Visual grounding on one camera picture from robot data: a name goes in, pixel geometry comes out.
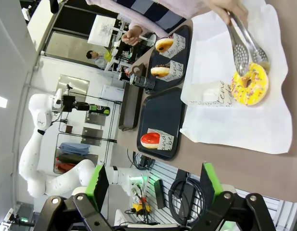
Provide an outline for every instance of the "table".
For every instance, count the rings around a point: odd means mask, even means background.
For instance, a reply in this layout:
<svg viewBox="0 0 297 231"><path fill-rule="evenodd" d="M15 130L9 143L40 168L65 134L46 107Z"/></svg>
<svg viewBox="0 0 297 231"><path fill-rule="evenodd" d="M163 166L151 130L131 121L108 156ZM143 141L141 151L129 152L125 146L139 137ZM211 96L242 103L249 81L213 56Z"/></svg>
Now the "table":
<svg viewBox="0 0 297 231"><path fill-rule="evenodd" d="M289 67L282 86L293 121L293 142L289 152L272 155L238 147L194 143L181 135L181 143L174 159L161 161L196 175L201 173L202 162L211 162L222 183L248 192L297 202L297 0L266 2L277 10ZM191 20L184 24L193 28ZM135 64L144 63L148 66L151 52L152 49ZM146 94L143 93L142 102L145 98ZM127 147L129 153L137 152L137 133L138 128L133 131L119 131L117 143Z"/></svg>

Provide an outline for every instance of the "yellow frosted donut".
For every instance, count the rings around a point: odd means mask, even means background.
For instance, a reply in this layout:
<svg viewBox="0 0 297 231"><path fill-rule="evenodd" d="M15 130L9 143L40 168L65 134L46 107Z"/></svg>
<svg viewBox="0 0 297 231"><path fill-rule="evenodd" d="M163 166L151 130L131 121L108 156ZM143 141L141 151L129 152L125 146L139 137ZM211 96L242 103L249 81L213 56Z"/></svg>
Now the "yellow frosted donut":
<svg viewBox="0 0 297 231"><path fill-rule="evenodd" d="M264 68L251 63L249 71L244 77L235 72L231 90L235 100L245 105L255 105L260 102L267 93L269 81Z"/></svg>

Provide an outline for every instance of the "red frosted donut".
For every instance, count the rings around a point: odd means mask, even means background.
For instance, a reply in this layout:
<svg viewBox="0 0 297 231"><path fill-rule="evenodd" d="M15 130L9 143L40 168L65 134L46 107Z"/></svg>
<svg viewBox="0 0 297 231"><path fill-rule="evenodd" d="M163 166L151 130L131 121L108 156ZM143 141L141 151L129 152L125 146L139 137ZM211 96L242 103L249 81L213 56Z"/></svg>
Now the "red frosted donut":
<svg viewBox="0 0 297 231"><path fill-rule="evenodd" d="M156 132L147 133L141 137L141 144L145 148L156 149L158 148L160 134Z"/></svg>

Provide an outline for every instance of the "black hair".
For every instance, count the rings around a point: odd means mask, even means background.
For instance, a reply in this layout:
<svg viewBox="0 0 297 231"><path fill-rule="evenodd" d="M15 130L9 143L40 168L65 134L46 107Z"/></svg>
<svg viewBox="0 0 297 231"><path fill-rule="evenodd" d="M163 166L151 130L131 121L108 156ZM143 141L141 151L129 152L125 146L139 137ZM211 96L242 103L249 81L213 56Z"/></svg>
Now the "black hair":
<svg viewBox="0 0 297 231"><path fill-rule="evenodd" d="M88 51L88 52L86 53L86 58L88 58L88 59L91 59L91 58L92 58L91 52L92 52L92 51Z"/></svg>

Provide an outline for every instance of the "black tray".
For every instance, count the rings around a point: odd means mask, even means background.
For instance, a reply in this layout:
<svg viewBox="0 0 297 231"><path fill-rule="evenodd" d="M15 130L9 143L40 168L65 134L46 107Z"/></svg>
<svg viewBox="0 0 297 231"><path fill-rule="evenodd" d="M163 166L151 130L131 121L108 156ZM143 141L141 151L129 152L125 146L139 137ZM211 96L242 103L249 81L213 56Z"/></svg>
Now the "black tray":
<svg viewBox="0 0 297 231"><path fill-rule="evenodd" d="M179 52L178 54L176 54L171 59L162 56L161 54L159 54L159 52L156 49L154 49L154 51L152 52L152 54L150 56L147 77L148 78L155 79L156 80L156 84L155 84L155 88L153 90L146 90L146 94L152 94L152 93L155 93L155 92L161 92L163 90L166 90L166 89L172 88L174 86L177 86L185 78L186 70L187 70L187 64L188 64L188 60L189 60L190 46L191 46L191 43L190 43L190 29L189 29L188 26L183 25L180 28L178 28L175 31L175 33L186 38L186 47L185 47L184 50L182 50L181 52ZM183 74L182 74L182 77L181 78L176 79L176 80L172 80L170 82L166 82L166 81L163 81L163 80L160 80L160 79L156 78L155 76L153 76L150 73L150 69L152 67L155 67L156 65L167 64L171 60L183 64Z"/></svg>
<svg viewBox="0 0 297 231"><path fill-rule="evenodd" d="M174 157L180 140L181 116L184 103L181 101L181 89L171 88L159 94L148 96L142 107L137 147L140 152L170 160ZM141 137L148 129L157 129L174 136L171 151L148 149L141 145Z"/></svg>

